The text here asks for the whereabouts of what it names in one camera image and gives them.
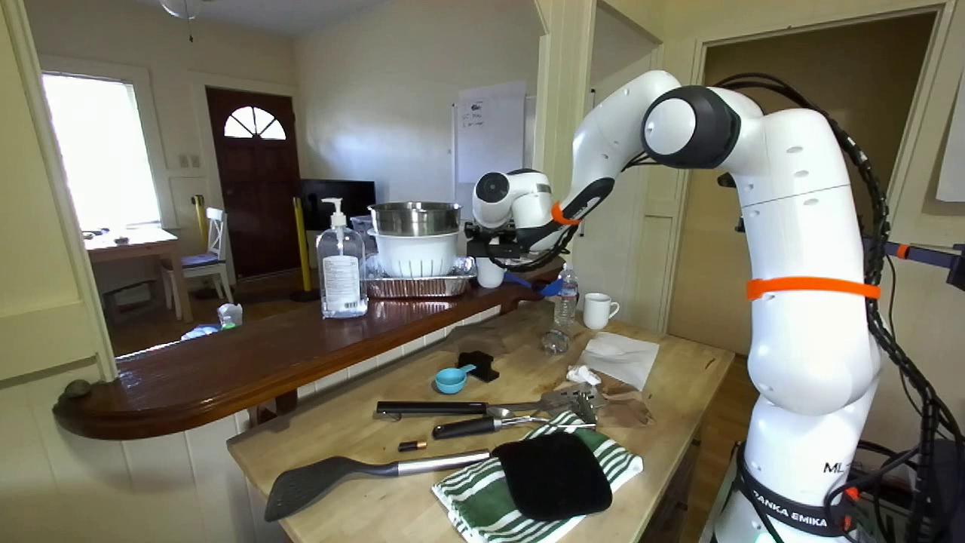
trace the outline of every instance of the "orange band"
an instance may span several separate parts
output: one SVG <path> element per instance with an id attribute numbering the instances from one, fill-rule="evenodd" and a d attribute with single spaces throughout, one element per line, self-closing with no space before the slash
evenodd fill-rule
<path id="1" fill-rule="evenodd" d="M 874 283 L 854 283 L 854 282 L 835 282 L 835 277 L 773 277 L 773 282 L 750 282 L 747 300 L 759 300 L 765 294 L 787 294 L 787 290 L 831 290 L 831 294 L 852 294 L 863 300 L 880 296 Z"/>
<path id="2" fill-rule="evenodd" d="M 562 227 L 576 227 L 580 224 L 580 221 L 563 215 L 562 201 L 555 201 L 548 215 L 552 215 L 552 224 L 562 224 Z"/>

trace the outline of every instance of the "white mug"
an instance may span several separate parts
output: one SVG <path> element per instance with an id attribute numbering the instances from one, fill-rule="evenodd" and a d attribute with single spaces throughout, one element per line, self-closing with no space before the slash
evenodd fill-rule
<path id="1" fill-rule="evenodd" d="M 589 330 L 607 330 L 607 324 L 622 312 L 622 303 L 609 300 L 607 294 L 586 294 L 581 296 L 581 324 Z"/>
<path id="2" fill-rule="evenodd" d="M 477 282 L 484 290 L 494 290 L 505 283 L 508 268 L 500 268 L 499 264 L 492 264 L 489 256 L 477 260 Z"/>

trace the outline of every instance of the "window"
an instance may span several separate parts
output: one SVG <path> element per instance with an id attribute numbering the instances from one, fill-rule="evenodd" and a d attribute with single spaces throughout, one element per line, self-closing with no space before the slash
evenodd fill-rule
<path id="1" fill-rule="evenodd" d="M 277 117 L 258 107 L 236 109 L 223 124 L 223 136 L 225 139 L 277 139 L 277 141 L 288 139 Z"/>
<path id="2" fill-rule="evenodd" d="M 43 87 L 80 227 L 161 224 L 135 87 L 83 77 L 43 77 Z"/>

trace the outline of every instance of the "soap dispenser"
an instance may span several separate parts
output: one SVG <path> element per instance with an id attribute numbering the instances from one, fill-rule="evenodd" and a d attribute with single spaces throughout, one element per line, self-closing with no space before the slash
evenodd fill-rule
<path id="1" fill-rule="evenodd" d="M 368 315 L 361 234 L 351 228 L 341 199 L 333 201 L 333 227 L 317 234 L 321 312 L 326 319 L 356 319 Z"/>

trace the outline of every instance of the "dish towel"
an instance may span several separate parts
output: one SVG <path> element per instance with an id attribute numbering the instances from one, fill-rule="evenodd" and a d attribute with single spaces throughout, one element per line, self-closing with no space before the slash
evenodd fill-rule
<path id="1" fill-rule="evenodd" d="M 541 425 L 531 437 L 569 432 L 596 457 L 609 490 L 619 492 L 644 470 L 644 460 L 609 441 L 607 435 L 586 429 L 586 422 L 563 409 L 552 422 Z M 469 543 L 522 543 L 522 541 L 562 541 L 580 525 L 581 516 L 537 521 L 515 510 L 500 460 L 486 460 L 451 473 L 432 487 L 432 494 L 445 505 L 454 529 Z"/>

